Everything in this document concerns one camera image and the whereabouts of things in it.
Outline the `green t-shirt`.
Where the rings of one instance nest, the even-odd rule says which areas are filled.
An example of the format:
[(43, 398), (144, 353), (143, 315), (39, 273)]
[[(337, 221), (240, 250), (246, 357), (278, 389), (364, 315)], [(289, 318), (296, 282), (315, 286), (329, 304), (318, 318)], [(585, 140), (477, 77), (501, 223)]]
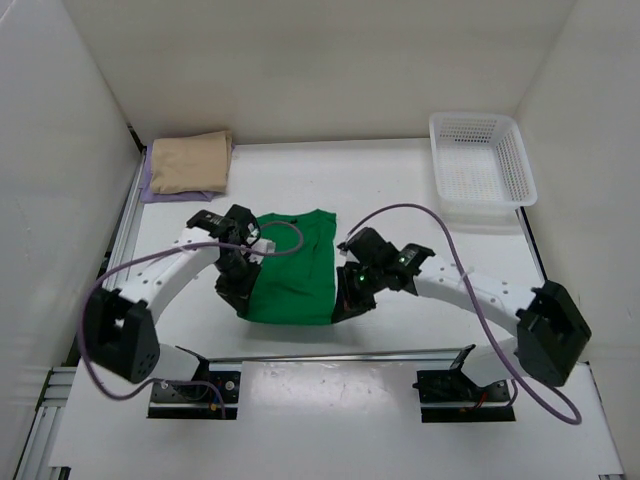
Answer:
[(278, 252), (302, 247), (262, 262), (250, 296), (247, 321), (271, 325), (324, 326), (331, 323), (336, 300), (334, 238), (337, 216), (313, 210), (298, 215), (269, 213), (258, 218)]

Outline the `beige t-shirt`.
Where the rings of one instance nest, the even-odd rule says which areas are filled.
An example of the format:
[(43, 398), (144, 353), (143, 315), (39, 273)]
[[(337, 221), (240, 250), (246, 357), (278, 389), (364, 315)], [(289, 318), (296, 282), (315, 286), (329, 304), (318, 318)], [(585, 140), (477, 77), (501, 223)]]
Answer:
[(225, 193), (231, 158), (230, 130), (157, 139), (151, 148), (151, 191), (162, 195)]

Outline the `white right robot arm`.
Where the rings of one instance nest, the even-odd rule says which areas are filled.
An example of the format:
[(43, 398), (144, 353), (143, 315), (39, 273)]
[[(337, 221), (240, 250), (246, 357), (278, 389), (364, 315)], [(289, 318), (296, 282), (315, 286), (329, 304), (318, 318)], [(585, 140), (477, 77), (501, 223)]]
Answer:
[(509, 333), (496, 347), (465, 349), (454, 363), (449, 387), (460, 399), (470, 400), (485, 386), (516, 375), (561, 387), (591, 338), (577, 305), (556, 282), (523, 287), (478, 273), (463, 275), (433, 250), (414, 243), (398, 249), (370, 227), (338, 249), (346, 261), (336, 270), (333, 322), (374, 309), (376, 294), (389, 290), (482, 312)]

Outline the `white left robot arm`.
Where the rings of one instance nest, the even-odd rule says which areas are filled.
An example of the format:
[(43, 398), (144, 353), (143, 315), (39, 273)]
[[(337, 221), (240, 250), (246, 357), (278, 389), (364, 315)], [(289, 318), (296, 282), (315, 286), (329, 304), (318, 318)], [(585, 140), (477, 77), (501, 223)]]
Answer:
[(206, 395), (208, 361), (160, 342), (156, 324), (174, 298), (208, 267), (218, 294), (236, 311), (248, 306), (264, 258), (276, 244), (263, 237), (251, 211), (200, 210), (171, 248), (141, 258), (143, 269), (120, 286), (92, 288), (78, 328), (78, 348), (89, 370), (100, 366), (132, 383), (175, 385), (188, 400)]

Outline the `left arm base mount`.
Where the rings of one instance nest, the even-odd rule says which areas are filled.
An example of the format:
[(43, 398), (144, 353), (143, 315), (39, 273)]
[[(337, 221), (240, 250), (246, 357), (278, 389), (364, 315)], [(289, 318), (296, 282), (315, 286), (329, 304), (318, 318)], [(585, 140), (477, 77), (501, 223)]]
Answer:
[(208, 386), (153, 386), (147, 408), (149, 419), (236, 420), (242, 364), (213, 362), (209, 365)]

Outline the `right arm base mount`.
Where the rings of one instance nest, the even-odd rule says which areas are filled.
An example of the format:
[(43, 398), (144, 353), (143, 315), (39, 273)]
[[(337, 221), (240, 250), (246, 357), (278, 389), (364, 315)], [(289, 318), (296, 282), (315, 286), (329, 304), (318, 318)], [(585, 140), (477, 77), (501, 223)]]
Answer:
[(505, 380), (477, 386), (459, 368), (418, 370), (417, 391), (423, 424), (515, 422), (511, 393)]

